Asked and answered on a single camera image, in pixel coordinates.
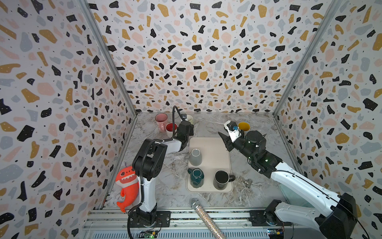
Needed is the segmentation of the white mug red inside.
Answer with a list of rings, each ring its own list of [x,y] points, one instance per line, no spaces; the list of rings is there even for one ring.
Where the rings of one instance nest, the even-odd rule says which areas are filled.
[[[166,134],[169,138],[173,137],[173,133],[176,132],[178,125],[176,123],[168,123],[165,127]]]

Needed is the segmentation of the blue glazed mug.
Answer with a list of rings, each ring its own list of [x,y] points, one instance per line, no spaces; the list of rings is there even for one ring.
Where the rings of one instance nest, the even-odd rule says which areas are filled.
[[[238,127],[240,130],[243,130],[243,131],[249,131],[251,129],[251,126],[247,122],[240,122],[238,124]]]

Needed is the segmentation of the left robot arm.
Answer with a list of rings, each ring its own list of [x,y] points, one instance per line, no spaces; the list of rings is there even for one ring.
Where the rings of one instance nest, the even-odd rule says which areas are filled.
[[[139,203],[129,211],[129,216],[138,219],[145,226],[152,226],[157,220],[155,196],[156,177],[162,170],[165,156],[182,151],[194,135],[194,125],[181,121],[174,136],[165,139],[146,139],[136,154],[132,167],[139,179]]]

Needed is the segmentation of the light green mug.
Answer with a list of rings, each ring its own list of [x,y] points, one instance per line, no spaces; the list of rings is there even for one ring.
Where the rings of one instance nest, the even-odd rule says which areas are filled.
[[[194,124],[194,118],[191,115],[187,115],[186,120],[189,121],[191,124]]]

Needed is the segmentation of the pink mug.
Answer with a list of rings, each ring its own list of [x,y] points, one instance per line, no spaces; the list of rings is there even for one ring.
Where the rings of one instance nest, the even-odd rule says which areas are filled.
[[[166,125],[168,124],[168,115],[165,113],[159,113],[155,116],[155,121],[157,123],[160,132],[166,131]]]

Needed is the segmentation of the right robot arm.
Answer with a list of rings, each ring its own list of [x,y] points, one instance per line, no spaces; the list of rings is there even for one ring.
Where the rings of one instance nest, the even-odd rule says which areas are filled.
[[[238,150],[255,171],[286,186],[311,205],[308,208],[273,200],[263,215],[268,224],[296,223],[321,232],[327,239],[351,237],[358,222],[353,196],[327,190],[292,169],[266,150],[266,139],[256,130],[245,136],[238,130],[219,136],[228,151]]]

